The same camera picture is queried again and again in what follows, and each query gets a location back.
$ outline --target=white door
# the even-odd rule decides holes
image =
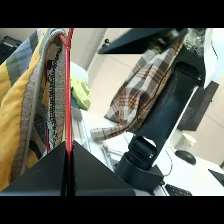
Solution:
[[[131,28],[108,28],[98,49],[102,47],[105,39],[113,42],[129,29]],[[91,96],[89,111],[100,116],[106,114],[111,100],[140,57],[141,55],[95,54],[88,69]]]

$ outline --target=computer mouse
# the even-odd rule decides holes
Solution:
[[[187,152],[187,151],[183,151],[183,150],[177,150],[175,152],[175,155],[178,156],[180,159],[183,159],[185,160],[186,162],[192,164],[192,165],[195,165],[196,164],[196,159],[195,157]]]

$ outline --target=white table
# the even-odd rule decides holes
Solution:
[[[107,156],[105,156],[103,152],[104,150],[102,150],[103,144],[96,143],[92,140],[90,129],[97,127],[109,127],[114,126],[115,124],[109,120],[97,116],[96,114],[88,113],[86,111],[81,111],[81,113],[83,117],[82,120],[77,122],[73,119],[74,139],[112,170],[111,163],[108,161]],[[128,151],[128,143],[131,137],[131,133],[126,133],[107,140],[107,144],[110,148],[125,152]],[[196,165],[191,165],[175,156],[174,149],[168,147],[166,151],[172,159],[173,169],[170,175],[164,178],[165,183],[188,190],[194,196],[224,196],[224,187],[208,171],[208,169],[211,169],[224,174],[224,171],[217,164],[196,157]],[[169,173],[171,168],[171,160],[165,151],[160,153],[157,160],[157,165],[163,175]],[[157,195],[164,195],[160,187],[158,187],[155,193]]]

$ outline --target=yellow-green cloth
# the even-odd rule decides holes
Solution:
[[[89,87],[84,80],[71,77],[72,97],[80,109],[88,110],[90,106]]]

